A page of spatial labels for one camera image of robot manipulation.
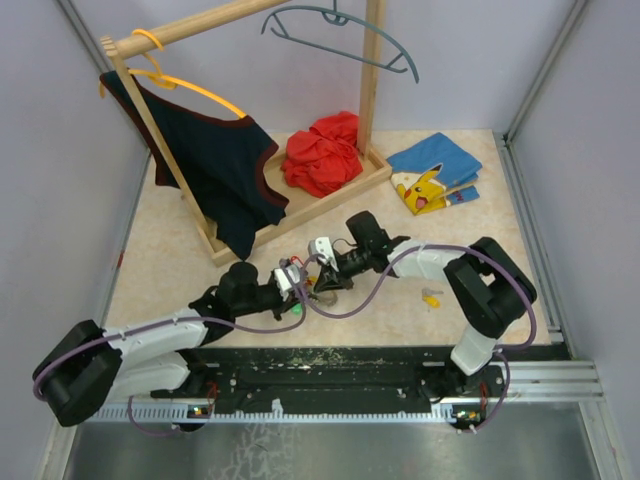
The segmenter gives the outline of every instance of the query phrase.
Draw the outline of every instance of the clothes hanger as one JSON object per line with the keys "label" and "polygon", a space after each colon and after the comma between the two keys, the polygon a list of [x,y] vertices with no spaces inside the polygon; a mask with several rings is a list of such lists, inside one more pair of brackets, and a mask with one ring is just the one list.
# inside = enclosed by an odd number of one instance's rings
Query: clothes hanger
{"label": "clothes hanger", "polygon": [[[327,47],[325,45],[320,45],[318,43],[310,42],[308,40],[302,40],[302,39],[297,38],[297,37],[292,37],[291,35],[289,35],[289,32],[287,32],[287,29],[284,27],[284,25],[283,25],[282,21],[280,20],[280,18],[278,18],[278,14],[279,13],[292,11],[292,10],[306,10],[306,11],[310,11],[310,12],[320,12],[320,13],[322,13],[322,17],[324,18],[324,20],[327,23],[329,23],[331,25],[336,25],[338,27],[343,27],[347,23],[349,23],[350,21],[354,22],[354,23],[357,23],[357,24],[362,25],[363,27],[365,27],[365,28],[367,28],[369,30],[374,31],[375,33],[377,33],[378,35],[383,37],[385,40],[390,42],[394,47],[396,47],[400,53],[398,55],[396,55],[390,62],[388,62],[388,63],[380,63],[380,62],[375,62],[373,60],[369,60],[368,58],[359,57],[358,55],[354,55],[354,54],[349,53],[349,52],[343,52],[342,50],[337,50],[335,48]],[[310,5],[296,5],[296,6],[293,6],[293,7],[278,8],[278,9],[274,10],[273,12],[271,12],[269,14],[269,16],[267,16],[267,18],[264,20],[264,23],[262,24],[262,31],[260,32],[260,34],[264,34],[264,32],[265,32],[265,30],[267,28],[267,23],[269,23],[269,20],[272,17],[275,20],[275,22],[278,24],[278,27],[280,27],[280,31],[276,30],[273,27],[271,27],[271,31],[273,32],[274,35],[276,35],[276,36],[278,36],[280,38],[284,38],[285,40],[290,40],[292,42],[300,43],[302,45],[307,45],[309,47],[319,48],[320,50],[325,50],[327,52],[331,52],[331,53],[335,53],[335,54],[338,54],[338,55],[342,55],[343,57],[351,58],[353,60],[358,60],[359,62],[368,63],[369,65],[374,65],[376,67],[382,68],[384,70],[388,70],[388,71],[393,72],[393,73],[404,73],[408,69],[411,69],[411,73],[413,74],[413,78],[416,81],[416,83],[418,83],[420,81],[420,77],[418,76],[418,70],[416,68],[415,63],[413,62],[413,59],[411,58],[411,55],[409,55],[409,52],[407,52],[407,50],[402,45],[400,45],[393,37],[391,37],[389,34],[387,34],[384,30],[381,30],[380,28],[378,28],[375,25],[367,22],[366,20],[362,20],[361,18],[354,17],[353,15],[349,15],[348,13],[339,12],[338,11],[338,0],[333,0],[333,8],[331,8],[331,9],[330,8],[324,8],[324,7],[315,7],[315,6],[310,6]],[[394,67],[393,65],[403,57],[407,61],[408,68],[407,67],[405,67],[405,68]]]}
{"label": "clothes hanger", "polygon": [[[145,37],[149,38],[153,43],[156,44],[156,47],[158,47],[158,50],[164,51],[164,46],[151,32],[148,32],[141,28],[136,28],[133,32],[131,32],[131,35],[144,35]],[[181,87],[188,88],[189,90],[193,90],[194,92],[204,95],[205,97],[210,98],[214,102],[219,103],[220,105],[226,107],[227,109],[235,113],[238,116],[238,118],[244,118],[247,116],[245,112],[243,112],[238,107],[236,107],[233,103],[229,102],[228,100],[225,100],[221,96],[216,95],[215,93],[210,92],[209,90],[206,90],[202,87],[199,87],[198,85],[194,85],[193,83],[182,80],[181,78],[165,75],[162,69],[160,68],[160,64],[158,64],[155,58],[153,58],[148,53],[143,53],[142,55],[144,56],[144,58],[146,58],[151,62],[151,64],[156,69],[155,72],[150,72],[148,70],[141,70],[137,68],[130,68],[129,73],[131,75],[144,75],[145,77],[148,77],[149,80],[151,80],[151,82],[153,82],[154,85],[160,88],[165,88],[167,90],[174,90],[178,85],[180,85]],[[100,97],[104,98],[104,96],[105,96],[104,85],[100,83]]]}

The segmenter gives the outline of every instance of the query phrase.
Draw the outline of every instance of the red cloth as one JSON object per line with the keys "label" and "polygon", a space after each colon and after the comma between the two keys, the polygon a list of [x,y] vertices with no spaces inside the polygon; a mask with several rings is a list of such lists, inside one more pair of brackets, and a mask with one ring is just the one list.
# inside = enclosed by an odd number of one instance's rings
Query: red cloth
{"label": "red cloth", "polygon": [[362,172],[357,135],[358,116],[349,112],[321,118],[308,132],[294,133],[281,166],[287,184],[322,198],[353,180]]}

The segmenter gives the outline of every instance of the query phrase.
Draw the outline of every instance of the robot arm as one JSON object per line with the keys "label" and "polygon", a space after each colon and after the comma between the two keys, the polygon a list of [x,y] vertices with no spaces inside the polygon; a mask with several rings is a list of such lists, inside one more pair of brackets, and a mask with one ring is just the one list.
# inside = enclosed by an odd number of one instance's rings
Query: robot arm
{"label": "robot arm", "polygon": [[[422,250],[423,242],[409,237],[390,239],[369,212],[361,212],[347,221],[356,248],[339,254],[328,237],[309,244],[309,253],[323,255],[321,273],[314,289],[351,288],[354,275],[373,269],[382,273],[389,264],[395,277],[418,277],[448,282],[469,325],[451,352],[451,360],[471,376],[492,358],[498,339],[526,307],[508,281],[489,264],[469,253],[447,250]],[[502,266],[518,283],[530,303],[537,298],[533,284],[492,238],[483,237],[469,247]],[[493,276],[490,282],[485,279]]]}
{"label": "robot arm", "polygon": [[[258,284],[253,265],[236,263],[222,275],[219,285],[171,315],[126,329],[103,330],[93,320],[78,323],[34,371],[39,396],[62,426],[73,426],[87,420],[105,402],[156,390],[201,390],[206,375],[189,350],[231,332],[238,316],[272,310],[281,318],[296,303],[284,269],[294,283],[299,281],[300,270],[291,263],[275,269],[266,285]],[[226,323],[204,323],[198,320],[201,317]],[[86,353],[63,360],[92,342],[97,345]],[[51,369],[53,362],[60,365]]]}
{"label": "robot arm", "polygon": [[[459,384],[489,362],[498,339],[525,312],[504,277],[473,255],[446,248],[421,250],[422,243],[406,236],[391,239],[368,211],[350,218],[347,227],[356,246],[346,253],[337,252],[328,237],[309,243],[309,253],[320,264],[310,296],[350,289],[353,277],[367,270],[448,281],[469,321],[451,353]],[[533,285],[495,240],[482,238],[469,248],[506,269],[529,301],[535,301]],[[494,278],[485,282],[491,275]],[[286,261],[271,272],[265,285],[259,285],[256,268],[239,262],[222,275],[219,285],[167,317],[125,330],[103,330],[92,320],[81,322],[36,368],[36,396],[47,401],[62,426],[72,426],[91,417],[106,401],[156,390],[201,392],[206,366],[194,361],[190,349],[231,332],[239,316],[271,310],[280,320],[299,303],[294,285],[302,277],[300,268]],[[205,323],[199,320],[203,317],[218,320]]]}

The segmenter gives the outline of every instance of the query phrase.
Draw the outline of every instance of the cable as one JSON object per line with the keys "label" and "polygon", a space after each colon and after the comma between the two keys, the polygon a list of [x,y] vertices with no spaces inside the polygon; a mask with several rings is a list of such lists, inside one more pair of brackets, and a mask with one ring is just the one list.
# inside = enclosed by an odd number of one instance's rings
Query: cable
{"label": "cable", "polygon": [[156,45],[158,50],[160,50],[161,52],[164,51],[164,45],[160,43],[160,40],[158,40],[153,33],[145,30],[144,28],[136,28],[133,32],[131,32],[131,35],[144,35]]}
{"label": "cable", "polygon": [[527,338],[527,340],[524,343],[519,344],[519,345],[501,345],[500,348],[508,349],[508,350],[523,350],[523,349],[529,347],[533,343],[533,341],[534,341],[534,339],[536,337],[536,334],[538,332],[538,326],[537,326],[536,316],[535,316],[535,313],[533,312],[533,307],[531,305],[531,301],[527,297],[527,294],[524,292],[522,287],[520,287],[520,285],[518,284],[516,279],[513,278],[513,276],[507,270],[505,270],[505,268],[502,265],[500,265],[498,262],[496,262],[492,258],[487,257],[483,253],[480,253],[480,252],[478,252],[476,250],[473,250],[472,248],[463,247],[463,246],[460,246],[460,245],[437,245],[437,244],[428,245],[428,244],[424,244],[424,245],[421,245],[421,246],[411,247],[411,248],[405,250],[404,252],[400,253],[396,258],[394,258],[391,262],[389,262],[389,265],[387,265],[387,268],[385,268],[384,271],[382,272],[382,274],[380,275],[380,278],[378,279],[378,281],[376,282],[375,286],[371,290],[371,293],[369,294],[369,296],[362,302],[362,304],[360,304],[358,307],[354,308],[350,312],[346,312],[346,313],[331,313],[331,312],[324,311],[324,310],[318,308],[316,305],[314,305],[310,301],[309,295],[304,290],[302,291],[302,297],[303,297],[304,301],[301,298],[298,298],[298,299],[300,300],[301,304],[302,303],[306,303],[311,310],[313,310],[314,312],[316,312],[316,313],[318,313],[318,314],[320,314],[320,315],[322,315],[324,317],[333,318],[335,320],[342,320],[342,319],[345,319],[345,318],[352,317],[353,315],[357,315],[358,313],[360,313],[362,310],[364,310],[369,305],[369,303],[371,303],[371,301],[373,300],[373,297],[375,297],[375,295],[378,293],[378,290],[380,290],[380,287],[382,286],[382,283],[387,278],[387,276],[389,275],[389,273],[393,269],[393,266],[396,263],[398,263],[400,260],[402,260],[407,255],[410,255],[410,254],[412,254],[414,252],[421,252],[423,250],[454,250],[454,251],[464,252],[464,253],[468,253],[470,255],[473,255],[473,256],[479,258],[483,262],[486,262],[491,267],[493,267],[500,275],[502,275],[505,278],[505,280],[507,280],[507,282],[511,285],[511,287],[516,291],[516,293],[520,297],[520,300],[522,300],[522,303],[524,304],[525,308],[527,309],[527,313],[529,315],[529,320],[530,320],[530,323],[531,323],[531,332],[529,333],[529,338]]}
{"label": "cable", "polygon": [[[486,255],[477,252],[476,250],[473,250],[469,247],[463,247],[463,246],[459,246],[459,245],[437,245],[437,244],[433,244],[433,245],[421,245],[421,246],[416,246],[416,247],[412,247],[409,248],[407,250],[405,250],[404,252],[400,253],[396,258],[394,258],[391,262],[389,262],[389,265],[387,265],[387,267],[384,269],[384,271],[382,272],[380,278],[378,279],[378,281],[376,282],[376,285],[373,287],[373,289],[371,290],[371,293],[369,294],[369,296],[364,300],[364,302],[362,302],[362,304],[358,307],[356,307],[355,309],[353,309],[350,312],[347,313],[342,313],[342,314],[334,314],[334,313],[330,313],[330,312],[325,312],[324,310],[318,308],[316,305],[313,304],[313,302],[311,302],[308,293],[306,292],[306,289],[301,287],[300,285],[304,285],[306,282],[306,277],[307,277],[307,266],[309,265],[310,262],[314,261],[316,258],[319,257],[319,255],[312,255],[310,256],[302,265],[301,267],[301,273],[300,273],[300,283],[296,283],[293,281],[293,279],[291,278],[291,276],[289,275],[289,273],[287,272],[287,269],[284,268],[286,267],[286,261],[281,261],[280,262],[280,267],[283,269],[283,273],[285,275],[285,278],[287,279],[287,281],[289,282],[289,284],[293,287],[293,292],[294,295],[296,296],[296,298],[298,299],[298,301],[300,302],[300,305],[302,307],[302,315],[300,317],[300,320],[298,320],[296,323],[289,325],[287,327],[282,327],[282,328],[276,328],[276,329],[259,329],[259,328],[252,328],[252,327],[245,327],[243,325],[237,325],[233,322],[229,322],[227,320],[223,320],[220,318],[215,318],[215,317],[183,317],[183,318],[178,318],[178,319],[167,319],[167,320],[162,320],[156,323],[152,323],[149,325],[144,325],[138,328],[133,328],[130,329],[126,332],[122,332],[121,334],[113,334],[113,335],[108,335],[106,337],[102,337],[96,340],[92,340],[91,342],[88,342],[84,345],[81,345],[77,348],[74,348],[73,350],[67,352],[66,354],[60,356],[59,358],[55,359],[54,361],[52,361],[49,365],[47,365],[42,372],[40,372],[40,374],[35,378],[34,383],[33,383],[33,394],[35,395],[35,397],[38,400],[44,401],[44,396],[42,395],[42,392],[40,390],[40,386],[42,384],[42,382],[44,381],[45,377],[51,373],[51,371],[53,371],[54,369],[56,369],[57,367],[59,367],[62,363],[64,363],[65,361],[69,360],[70,358],[85,352],[86,350],[89,350],[91,348],[94,348],[96,346],[99,346],[103,343],[107,343],[107,342],[111,342],[113,340],[117,340],[122,338],[123,340],[126,340],[128,337],[134,336],[134,335],[139,335],[141,333],[150,331],[150,330],[154,330],[156,328],[160,328],[166,325],[170,325],[170,324],[174,324],[174,323],[182,323],[182,322],[191,322],[191,321],[201,321],[204,323],[217,323],[219,325],[224,325],[227,327],[231,327],[233,329],[237,329],[237,330],[241,330],[241,331],[245,331],[245,332],[249,332],[249,333],[257,333],[257,334],[272,334],[272,333],[284,333],[284,332],[288,332],[291,330],[294,330],[296,328],[298,328],[300,325],[302,325],[306,319],[306,315],[307,315],[307,310],[306,310],[306,306],[308,306],[309,308],[311,308],[313,311],[315,311],[316,313],[319,313],[320,315],[323,315],[325,317],[328,318],[334,318],[334,319],[344,319],[344,318],[348,318],[351,317],[353,315],[358,314],[359,312],[361,312],[362,310],[364,310],[369,303],[371,303],[371,301],[373,300],[373,298],[375,297],[375,295],[378,293],[378,291],[380,290],[380,287],[382,286],[382,283],[384,282],[384,280],[387,278],[388,274],[391,272],[391,270],[393,269],[393,266],[398,263],[400,260],[402,260],[404,257],[406,257],[407,255],[410,255],[411,253],[414,252],[421,252],[422,250],[454,250],[454,251],[461,251],[464,253],[468,253],[471,254],[477,258],[479,258],[480,260],[488,263],[491,267],[493,267],[498,273],[500,273],[506,280],[507,282],[511,285],[511,287],[516,291],[516,293],[518,294],[518,296],[520,297],[520,299],[522,300],[523,304],[525,305],[526,309],[527,309],[527,313],[529,315],[529,319],[531,321],[531,332],[529,334],[529,338],[522,344],[520,345],[504,345],[501,346],[500,348],[502,349],[510,349],[510,350],[520,350],[520,349],[524,349],[527,348],[529,345],[531,345],[531,343],[533,342],[533,340],[535,339],[536,333],[537,333],[537,324],[536,324],[536,318],[535,318],[535,313],[533,312],[533,308],[531,306],[531,302],[529,301],[529,298],[527,297],[527,295],[525,294],[524,290],[520,287],[520,285],[518,285],[517,281],[509,274],[509,272],[507,272],[504,267],[502,267],[500,264],[498,264],[495,260],[487,257]],[[492,409],[491,413],[487,416],[486,420],[480,425],[480,426],[484,426],[486,423],[488,423],[488,421],[490,419],[492,419],[495,416],[495,412],[500,408],[500,406],[502,405],[502,403],[504,402],[504,399],[506,398],[506,392],[509,388],[509,384],[511,382],[511,373],[510,373],[510,369],[509,369],[509,365],[507,362],[506,357],[500,352],[500,351],[496,351],[495,352],[495,356],[497,356],[498,358],[500,358],[506,367],[506,371],[507,371],[507,379],[505,382],[505,388],[502,392],[502,395],[500,396],[500,399],[498,400],[498,403],[496,404],[496,406]],[[129,405],[131,405],[132,402],[132,397],[129,399]],[[142,429],[138,424],[136,424],[135,420],[133,419],[133,415],[130,416],[130,420],[132,421],[132,423],[134,425],[136,425],[138,428]]]}
{"label": "cable", "polygon": [[[308,266],[309,262],[313,261],[315,258],[317,258],[317,257],[316,256],[312,256],[309,259],[307,259],[307,261],[302,265],[303,271],[306,272],[306,267]],[[296,297],[301,298],[302,297],[302,293],[301,293],[301,290],[300,290],[299,286],[293,281],[291,276],[287,273],[286,269],[283,269],[283,272],[284,272],[284,275],[285,275],[287,281],[289,281],[289,283],[293,286],[294,293],[296,294]],[[44,381],[45,377],[47,375],[49,375],[49,373],[51,373],[53,370],[58,368],[64,362],[66,362],[67,360],[75,357],[76,355],[79,355],[79,354],[81,354],[81,353],[83,353],[83,352],[85,352],[85,351],[87,351],[87,350],[89,350],[91,348],[94,348],[94,347],[97,347],[99,345],[102,345],[103,343],[112,342],[114,340],[119,340],[119,339],[126,340],[129,337],[132,337],[132,336],[135,336],[135,335],[139,335],[141,333],[148,332],[150,330],[155,330],[156,328],[164,327],[164,326],[171,325],[171,324],[174,324],[174,323],[194,322],[194,321],[200,321],[200,322],[204,322],[204,323],[217,323],[218,325],[224,325],[226,327],[231,327],[231,328],[234,328],[234,329],[237,329],[237,330],[241,330],[243,332],[248,332],[248,333],[257,333],[257,334],[284,333],[284,332],[289,332],[291,330],[294,330],[294,329],[298,328],[306,320],[306,318],[307,318],[306,306],[304,304],[301,304],[301,307],[302,307],[302,314],[300,315],[300,320],[298,320],[296,323],[294,323],[292,325],[288,325],[286,327],[281,327],[281,328],[261,329],[261,328],[245,327],[244,325],[238,325],[238,324],[235,324],[233,322],[229,322],[228,320],[223,320],[221,318],[215,318],[215,317],[183,317],[183,318],[178,318],[178,319],[175,319],[175,320],[172,319],[172,318],[167,319],[167,320],[161,320],[159,322],[151,323],[149,325],[143,325],[141,327],[132,328],[132,329],[124,331],[122,333],[115,333],[115,334],[112,334],[112,335],[107,335],[105,337],[98,338],[96,340],[92,340],[90,342],[87,342],[84,345],[80,345],[79,347],[74,348],[73,350],[70,350],[69,352],[65,353],[64,355],[61,355],[58,358],[56,358],[49,365],[47,365],[45,368],[43,368],[42,372],[40,372],[40,374],[33,381],[33,394],[35,395],[35,397],[38,400],[44,401],[45,398],[42,395],[42,392],[40,391],[40,386],[42,385],[42,382]]]}
{"label": "cable", "polygon": [[336,238],[333,242],[331,242],[331,248],[335,248],[336,243],[338,243],[338,242],[344,242],[347,245],[349,245],[350,247],[357,247],[358,246],[355,243],[349,243],[346,238]]}
{"label": "cable", "polygon": [[481,395],[481,399],[480,399],[480,410],[482,410],[483,412],[487,409],[487,403],[489,402],[488,400],[488,388],[487,388],[487,384],[485,382],[482,382],[480,384],[480,395]]}
{"label": "cable", "polygon": [[177,435],[180,433],[180,430],[177,428],[174,428],[173,426],[171,430],[168,430],[166,432],[156,432],[153,430],[147,430],[138,422],[136,422],[136,419],[133,418],[133,396],[129,397],[129,401],[127,402],[127,417],[129,417],[129,421],[133,424],[134,427],[136,427],[142,433],[150,437],[166,438],[166,437],[173,437],[174,435]]}
{"label": "cable", "polygon": [[489,415],[487,415],[487,418],[485,418],[480,425],[473,427],[471,430],[459,430],[459,431],[467,432],[467,433],[478,433],[480,430],[485,428],[493,418],[495,418],[496,414],[498,413],[498,410],[500,410],[500,407],[502,407],[502,404],[507,398],[509,385],[511,385],[511,368],[509,367],[509,362],[507,361],[507,357],[505,357],[502,354],[502,352],[496,351],[496,352],[493,352],[493,354],[504,363],[504,368],[506,371],[506,378],[504,380],[504,389],[502,390],[502,394],[500,395],[500,398],[498,398],[498,402],[496,403],[496,406],[491,409],[491,412],[489,412]]}

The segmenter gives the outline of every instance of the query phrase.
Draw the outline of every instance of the yellow hanger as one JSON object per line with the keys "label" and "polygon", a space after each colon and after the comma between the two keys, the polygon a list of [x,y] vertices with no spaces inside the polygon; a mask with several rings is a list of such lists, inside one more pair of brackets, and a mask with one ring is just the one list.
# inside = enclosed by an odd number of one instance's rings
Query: yellow hanger
{"label": "yellow hanger", "polygon": [[[155,43],[156,47],[158,47],[158,49],[160,51],[164,50],[164,46],[160,43],[160,41],[151,32],[148,32],[148,31],[143,30],[141,28],[136,28],[133,32],[131,32],[131,35],[144,35],[145,37],[149,38],[153,43]],[[244,118],[244,117],[247,116],[246,113],[244,113],[242,110],[240,110],[238,107],[236,107],[233,103],[225,100],[221,96],[216,95],[215,93],[210,92],[209,90],[205,90],[202,87],[194,85],[193,83],[187,82],[187,81],[182,80],[180,78],[176,78],[176,77],[171,77],[169,75],[165,75],[162,72],[162,69],[160,68],[160,65],[158,64],[158,62],[151,55],[149,55],[148,53],[144,53],[143,56],[147,60],[149,60],[151,62],[151,64],[155,67],[156,71],[155,72],[150,72],[148,70],[140,70],[140,69],[137,69],[137,68],[130,68],[129,69],[129,73],[131,75],[144,75],[146,77],[149,77],[149,79],[156,86],[158,86],[160,88],[166,88],[168,90],[173,90],[173,89],[176,88],[176,86],[180,85],[181,87],[185,87],[185,88],[188,88],[189,90],[193,90],[194,92],[197,92],[197,93],[199,93],[201,95],[204,95],[205,97],[210,98],[214,102],[217,102],[220,105],[228,108],[233,113],[238,115],[238,118]],[[104,85],[102,83],[100,83],[100,97],[104,98]]]}

